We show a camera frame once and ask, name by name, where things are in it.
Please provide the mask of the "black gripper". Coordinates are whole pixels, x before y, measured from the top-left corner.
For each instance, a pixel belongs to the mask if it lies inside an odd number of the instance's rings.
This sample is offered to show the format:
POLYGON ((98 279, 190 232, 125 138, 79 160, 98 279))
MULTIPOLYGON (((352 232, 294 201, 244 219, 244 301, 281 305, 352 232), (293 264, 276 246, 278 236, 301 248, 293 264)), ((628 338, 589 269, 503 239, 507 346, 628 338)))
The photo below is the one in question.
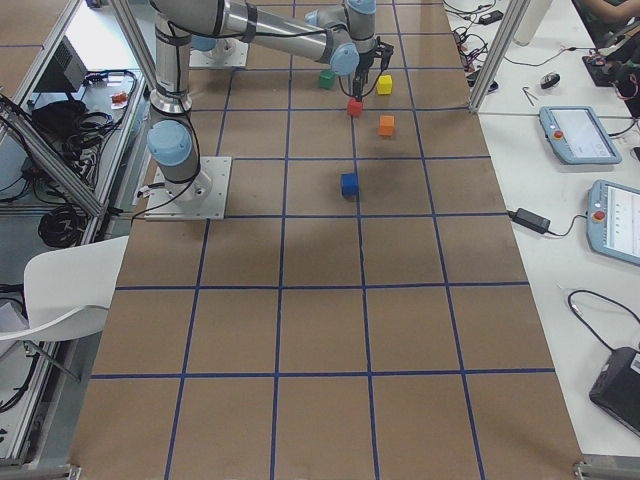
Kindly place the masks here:
POLYGON ((394 46, 384 42, 380 36, 372 37, 366 43, 364 52, 359 54, 359 64, 352 78, 352 96, 357 102, 361 102, 365 95, 365 87, 368 82, 369 70, 375 60, 380 61, 379 69, 385 72, 394 53, 394 46))

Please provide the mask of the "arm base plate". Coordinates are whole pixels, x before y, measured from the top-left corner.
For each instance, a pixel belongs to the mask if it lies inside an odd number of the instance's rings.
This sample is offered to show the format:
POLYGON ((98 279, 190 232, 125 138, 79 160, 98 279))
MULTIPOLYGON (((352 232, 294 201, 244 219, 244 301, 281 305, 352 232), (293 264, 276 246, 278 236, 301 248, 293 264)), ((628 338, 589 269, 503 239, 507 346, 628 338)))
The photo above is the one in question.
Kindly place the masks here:
POLYGON ((237 39, 214 39, 192 36, 189 66, 191 69, 217 70, 244 68, 249 46, 237 39))
POLYGON ((148 221, 223 220, 226 211, 232 158, 203 156, 200 173, 189 188, 166 183, 159 167, 154 182, 162 183, 149 193, 143 218, 148 221))

